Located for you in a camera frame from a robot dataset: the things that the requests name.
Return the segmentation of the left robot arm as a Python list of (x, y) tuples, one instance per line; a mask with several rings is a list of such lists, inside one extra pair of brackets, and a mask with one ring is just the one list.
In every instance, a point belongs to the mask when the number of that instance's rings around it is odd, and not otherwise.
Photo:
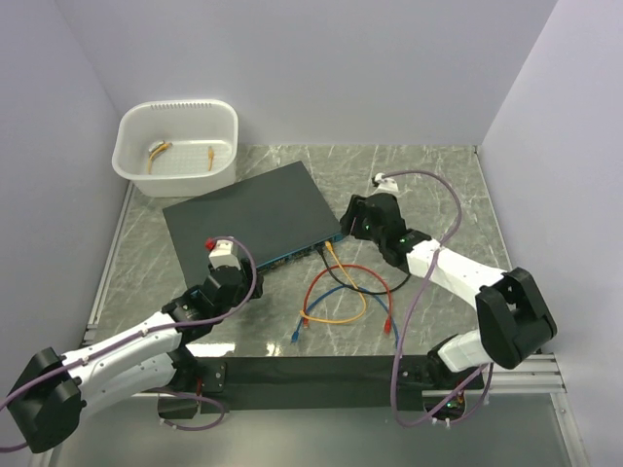
[(248, 301), (261, 297), (253, 261), (209, 268), (205, 282), (105, 341), (64, 354), (34, 354), (2, 402), (24, 441), (18, 449), (45, 452), (65, 441), (81, 420), (136, 393), (182, 391), (196, 377), (187, 345)]

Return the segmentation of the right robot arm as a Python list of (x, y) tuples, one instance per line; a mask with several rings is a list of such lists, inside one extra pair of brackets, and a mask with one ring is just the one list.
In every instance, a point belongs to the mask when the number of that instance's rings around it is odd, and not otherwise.
[(527, 270), (488, 267), (407, 228), (396, 196), (352, 196), (340, 225), (344, 235), (375, 243), (389, 265), (428, 278), (475, 310), (476, 330), (451, 336), (428, 352), (425, 374), (433, 387), (449, 388), (463, 371), (486, 364), (513, 370), (557, 335), (557, 324)]

